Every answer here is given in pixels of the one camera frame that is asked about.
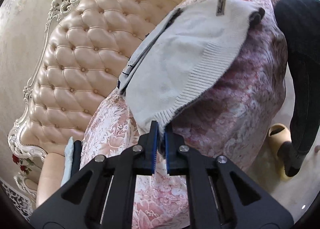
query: red rose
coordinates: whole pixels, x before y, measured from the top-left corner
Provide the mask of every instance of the red rose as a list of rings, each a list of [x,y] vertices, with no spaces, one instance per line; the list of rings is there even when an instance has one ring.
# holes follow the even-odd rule
[[[27,172],[28,171],[27,166],[20,165],[20,169],[23,172]]]
[[[14,154],[12,154],[12,160],[14,163],[18,164],[19,163],[19,158],[17,156],[15,156]]]

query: tufted headboard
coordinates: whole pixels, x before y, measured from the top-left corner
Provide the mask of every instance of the tufted headboard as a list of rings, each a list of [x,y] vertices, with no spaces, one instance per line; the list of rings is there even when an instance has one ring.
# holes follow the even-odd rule
[[[64,155],[71,136],[82,140],[134,50],[181,1],[53,1],[44,50],[24,89],[26,109],[8,137],[15,155],[44,160]]]

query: lace bedding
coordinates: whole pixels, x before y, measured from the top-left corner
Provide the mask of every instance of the lace bedding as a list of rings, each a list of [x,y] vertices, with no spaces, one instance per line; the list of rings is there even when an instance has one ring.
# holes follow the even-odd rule
[[[200,0],[186,0],[179,6]],[[172,121],[174,132],[204,155],[229,157],[244,171],[252,164],[271,119],[285,98],[287,46],[277,27],[277,0],[246,0],[265,17],[250,29],[240,53],[223,77]],[[95,155],[120,154],[138,142],[139,131],[124,98],[115,89],[92,117],[84,135],[81,168]],[[169,177],[157,155],[156,173],[138,176],[132,228],[179,229],[189,225],[184,177]]]

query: black cloth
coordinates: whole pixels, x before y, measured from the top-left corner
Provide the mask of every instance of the black cloth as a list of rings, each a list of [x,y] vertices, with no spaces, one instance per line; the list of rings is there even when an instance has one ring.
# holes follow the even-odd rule
[[[300,169],[320,126],[320,1],[280,0],[275,17],[288,46],[295,93],[290,155]]]
[[[73,143],[73,155],[72,155],[72,166],[71,166],[71,176],[77,173],[80,169],[82,144],[80,140],[76,140]]]

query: clothing label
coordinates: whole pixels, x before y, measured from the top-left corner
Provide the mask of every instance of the clothing label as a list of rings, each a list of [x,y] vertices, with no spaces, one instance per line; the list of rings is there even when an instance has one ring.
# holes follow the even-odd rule
[[[218,0],[216,16],[224,15],[224,7],[226,5],[226,0]]]

